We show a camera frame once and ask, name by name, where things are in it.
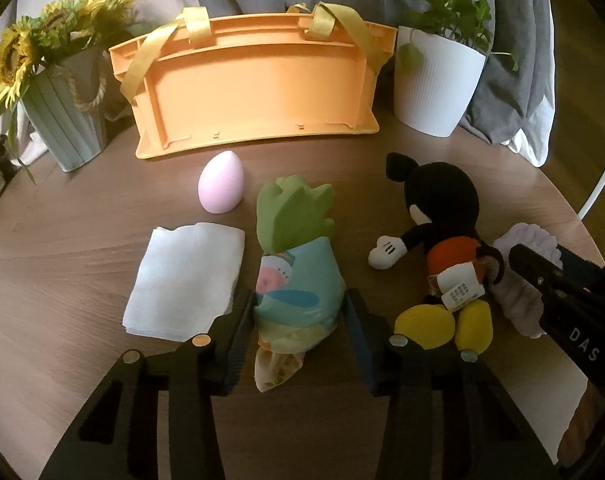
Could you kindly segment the lilac fluffy headband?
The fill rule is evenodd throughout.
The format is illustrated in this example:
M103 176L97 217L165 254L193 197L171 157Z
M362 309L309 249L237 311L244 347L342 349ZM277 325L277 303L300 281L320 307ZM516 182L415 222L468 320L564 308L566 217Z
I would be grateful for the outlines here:
M556 236L537 224L519 222L492 246L505 263L502 281L491 286L494 298L520 335L540 338L545 334L540 324L543 301L535 284L535 265L545 259L558 269L563 268Z

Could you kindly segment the green teal plush toy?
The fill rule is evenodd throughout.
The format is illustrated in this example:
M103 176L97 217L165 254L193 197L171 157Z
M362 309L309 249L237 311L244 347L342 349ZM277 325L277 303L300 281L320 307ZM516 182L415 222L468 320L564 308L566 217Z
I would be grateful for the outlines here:
M257 198L262 249L255 292L258 330L255 384L267 392L301 369L304 357L337 326L345 280L331 247L336 224L328 217L335 192L303 177L279 177Z

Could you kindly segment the white folded cloth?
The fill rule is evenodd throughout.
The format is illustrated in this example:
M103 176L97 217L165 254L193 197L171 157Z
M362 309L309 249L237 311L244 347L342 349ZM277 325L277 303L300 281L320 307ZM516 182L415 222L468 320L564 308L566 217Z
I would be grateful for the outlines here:
M124 309L130 335L185 341L228 313L245 249L245 232L198 222L153 229Z

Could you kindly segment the Mickey Mouse plush toy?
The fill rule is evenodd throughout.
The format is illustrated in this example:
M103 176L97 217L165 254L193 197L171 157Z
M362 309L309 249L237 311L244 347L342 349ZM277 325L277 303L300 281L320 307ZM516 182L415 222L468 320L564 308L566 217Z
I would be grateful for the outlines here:
M425 350L453 342L462 360L473 363L493 341L491 307L485 299L488 267L497 265L495 284L505 271L500 250L481 240L476 229L477 188L465 171L448 162L421 165L396 152L386 157L386 176L403 185L414 226L400 236L381 236L368 264L387 270L421 247L428 280L424 302L399 314L393 331Z

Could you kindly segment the white ribbed plant pot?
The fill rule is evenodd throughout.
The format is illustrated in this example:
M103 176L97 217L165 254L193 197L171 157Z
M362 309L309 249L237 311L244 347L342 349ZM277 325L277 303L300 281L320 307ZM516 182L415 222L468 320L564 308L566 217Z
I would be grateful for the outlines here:
M429 136L451 136L477 89L485 61L484 54L464 44L401 26L395 48L395 117Z

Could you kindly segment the pink egg-shaped sponge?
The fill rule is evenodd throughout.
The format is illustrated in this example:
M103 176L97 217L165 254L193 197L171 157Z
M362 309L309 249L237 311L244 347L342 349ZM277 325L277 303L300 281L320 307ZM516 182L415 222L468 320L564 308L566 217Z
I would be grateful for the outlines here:
M200 205L209 214L225 214L243 199L245 171L233 151L224 151L211 158L200 174L197 193Z

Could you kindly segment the green leafy potted plant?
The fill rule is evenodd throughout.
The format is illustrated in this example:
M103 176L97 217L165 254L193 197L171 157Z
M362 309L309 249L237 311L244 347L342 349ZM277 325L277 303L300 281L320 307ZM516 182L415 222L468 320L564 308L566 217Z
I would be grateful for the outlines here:
M519 72L513 51L492 50L493 33L489 24L493 18L489 0L424 0L425 11L406 10L406 27L432 34L476 50L483 55L508 59L509 69Z

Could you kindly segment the grey-green ribbed vase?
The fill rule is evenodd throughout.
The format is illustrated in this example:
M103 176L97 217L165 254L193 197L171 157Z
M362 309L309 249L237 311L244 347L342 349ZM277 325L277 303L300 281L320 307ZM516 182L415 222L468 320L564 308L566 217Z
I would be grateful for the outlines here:
M106 148L107 79L103 51L91 48L41 70L22 96L30 122L65 172L79 169Z

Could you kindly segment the orange plastic storage crate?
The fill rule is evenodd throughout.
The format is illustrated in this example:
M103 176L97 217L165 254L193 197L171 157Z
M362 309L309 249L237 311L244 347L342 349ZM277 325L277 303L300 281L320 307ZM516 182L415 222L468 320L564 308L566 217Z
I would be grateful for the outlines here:
M139 130L135 155L373 134L377 78L397 32L337 3L222 18L186 8L109 50Z

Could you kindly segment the yellow artificial sunflower bouquet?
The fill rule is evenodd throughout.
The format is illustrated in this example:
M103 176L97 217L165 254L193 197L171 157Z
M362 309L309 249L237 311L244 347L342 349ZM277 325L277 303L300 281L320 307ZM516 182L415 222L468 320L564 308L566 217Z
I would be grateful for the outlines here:
M22 96L41 70L84 50L101 49L108 70L104 124L119 115L124 99L117 90L108 50L140 30L135 3L136 0L56 0L34 18L23 16L4 29L0 35L0 134L6 136L7 151L18 165L26 163L18 141L19 123L22 118L30 122Z

